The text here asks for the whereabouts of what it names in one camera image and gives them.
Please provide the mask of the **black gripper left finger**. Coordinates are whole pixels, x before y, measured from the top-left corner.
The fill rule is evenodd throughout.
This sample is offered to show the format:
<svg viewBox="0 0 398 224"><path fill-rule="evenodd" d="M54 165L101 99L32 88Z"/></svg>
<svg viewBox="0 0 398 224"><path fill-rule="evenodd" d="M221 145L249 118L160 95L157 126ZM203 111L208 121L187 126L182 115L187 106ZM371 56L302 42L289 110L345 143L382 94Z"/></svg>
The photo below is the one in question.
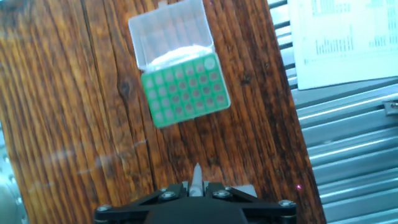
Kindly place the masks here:
<svg viewBox="0 0 398 224"><path fill-rule="evenodd" d="M93 223L143 223L153 209L159 208L163 203L188 197L189 190L188 182L170 184L120 207L101 205L94 211Z"/></svg>

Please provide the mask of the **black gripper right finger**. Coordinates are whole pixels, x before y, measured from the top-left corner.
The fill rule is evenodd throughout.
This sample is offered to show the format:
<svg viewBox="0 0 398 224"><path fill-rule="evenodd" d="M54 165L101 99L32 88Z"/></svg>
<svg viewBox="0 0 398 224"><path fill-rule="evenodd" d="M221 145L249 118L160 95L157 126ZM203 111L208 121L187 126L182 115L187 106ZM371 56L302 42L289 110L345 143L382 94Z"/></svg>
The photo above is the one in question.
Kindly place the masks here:
<svg viewBox="0 0 398 224"><path fill-rule="evenodd" d="M228 208L221 213L223 218L239 214L246 223L297 224L295 202L281 200L273 203L259 199L253 185L226 187L219 182L205 182L203 196L227 204Z"/></svg>

